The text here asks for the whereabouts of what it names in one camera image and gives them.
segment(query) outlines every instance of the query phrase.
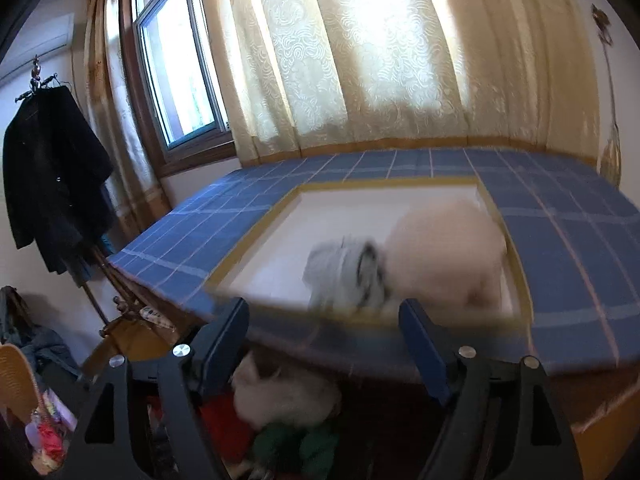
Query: air conditioner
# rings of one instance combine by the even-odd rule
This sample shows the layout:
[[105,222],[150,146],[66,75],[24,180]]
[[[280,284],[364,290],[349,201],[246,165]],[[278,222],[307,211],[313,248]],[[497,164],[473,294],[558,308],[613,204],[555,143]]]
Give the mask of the air conditioner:
[[71,49],[74,15],[65,14],[34,27],[23,28],[0,63],[0,84],[14,72],[31,65],[36,54],[45,60],[51,54]]

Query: beige patterned curtain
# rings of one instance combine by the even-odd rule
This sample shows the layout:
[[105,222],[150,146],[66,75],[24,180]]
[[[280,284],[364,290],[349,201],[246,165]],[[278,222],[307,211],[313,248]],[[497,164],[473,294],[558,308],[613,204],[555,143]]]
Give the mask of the beige patterned curtain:
[[115,167],[107,190],[124,234],[133,239],[171,208],[138,137],[118,13],[118,0],[89,0],[84,67],[89,120]]
[[204,0],[244,164],[498,144],[595,160],[593,59],[571,0]]

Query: table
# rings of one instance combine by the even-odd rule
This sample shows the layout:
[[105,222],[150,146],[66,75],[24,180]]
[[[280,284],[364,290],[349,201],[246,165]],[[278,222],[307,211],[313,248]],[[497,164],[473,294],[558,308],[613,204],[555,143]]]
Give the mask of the table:
[[[612,419],[607,413],[639,397],[640,213],[573,158],[478,148],[389,150],[237,170],[180,204],[110,264],[170,317],[209,320],[223,308],[202,290],[210,272],[299,184],[460,175],[477,175],[500,209],[529,283],[534,323],[524,335],[455,337],[495,358],[537,355],[554,375],[552,384],[577,437],[584,439],[578,440],[581,456],[601,455],[601,426]],[[248,338],[352,376],[418,381],[399,334],[387,329],[350,330],[255,312]],[[629,431],[636,415],[623,415]],[[596,440],[590,431],[598,433]],[[608,453],[622,453],[617,446]]]

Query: metal screw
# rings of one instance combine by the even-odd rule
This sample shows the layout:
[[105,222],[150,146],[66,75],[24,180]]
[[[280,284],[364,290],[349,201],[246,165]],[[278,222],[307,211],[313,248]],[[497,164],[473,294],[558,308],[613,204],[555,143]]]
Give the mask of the metal screw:
[[118,366],[122,366],[124,364],[124,355],[114,355],[111,359],[109,359],[109,366],[111,368],[117,368]]
[[472,346],[461,346],[458,349],[458,353],[462,355],[462,357],[466,357],[467,359],[473,359],[476,357],[476,349]]
[[189,345],[174,346],[174,355],[176,357],[184,357],[185,355],[189,355],[189,352],[191,352],[191,347]]
[[531,368],[532,370],[535,370],[540,366],[540,361],[533,357],[533,355],[526,356],[522,361],[527,368]]

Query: white tray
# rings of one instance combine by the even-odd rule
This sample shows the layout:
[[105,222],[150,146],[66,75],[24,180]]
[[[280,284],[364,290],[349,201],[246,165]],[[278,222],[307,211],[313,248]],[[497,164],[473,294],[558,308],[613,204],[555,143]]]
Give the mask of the white tray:
[[507,258],[502,273],[502,302],[491,309],[427,309],[445,326],[523,326],[531,320],[531,300],[522,266],[502,218],[475,177],[354,180],[297,187],[276,204],[216,267],[207,290],[222,298],[241,296],[252,307],[277,308],[283,313],[322,316],[374,324],[395,325],[402,298],[382,310],[355,314],[310,310],[310,290],[302,273],[311,249],[319,242],[345,236],[365,237],[380,246],[409,210],[443,198],[472,200],[502,226]]

